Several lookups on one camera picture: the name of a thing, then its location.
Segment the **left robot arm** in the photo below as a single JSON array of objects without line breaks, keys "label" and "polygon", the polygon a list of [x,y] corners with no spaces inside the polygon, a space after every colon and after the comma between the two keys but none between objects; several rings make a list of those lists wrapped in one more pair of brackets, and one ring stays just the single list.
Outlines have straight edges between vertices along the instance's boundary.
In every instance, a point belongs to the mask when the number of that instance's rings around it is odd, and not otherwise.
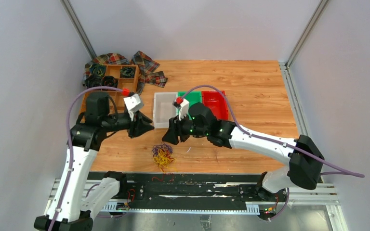
[{"label": "left robot arm", "polygon": [[137,93],[121,90],[125,109],[110,112],[114,100],[106,91],[89,92],[85,111],[76,124],[66,125],[67,144],[65,167],[54,200],[46,215],[36,217],[34,228],[39,231],[90,231],[93,221],[112,197],[122,199],[128,194],[127,177],[122,172],[105,173],[99,185],[86,198],[83,191],[91,166],[102,142],[118,131],[125,130],[130,138],[151,131],[152,120],[140,112],[143,102]]}]

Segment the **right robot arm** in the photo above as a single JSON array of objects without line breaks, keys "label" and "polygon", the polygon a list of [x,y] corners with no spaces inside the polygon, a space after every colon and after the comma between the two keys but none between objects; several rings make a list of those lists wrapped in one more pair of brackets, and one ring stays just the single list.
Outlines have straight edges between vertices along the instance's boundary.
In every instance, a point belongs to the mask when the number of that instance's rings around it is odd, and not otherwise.
[{"label": "right robot arm", "polygon": [[207,138],[217,147],[252,151],[283,163],[284,167],[261,175],[256,194],[264,201],[284,188],[316,188],[324,157],[310,137],[300,135],[293,139],[260,133],[233,121],[217,119],[201,103],[192,105],[188,112],[190,115],[170,118],[163,142],[177,145],[191,136]]}]

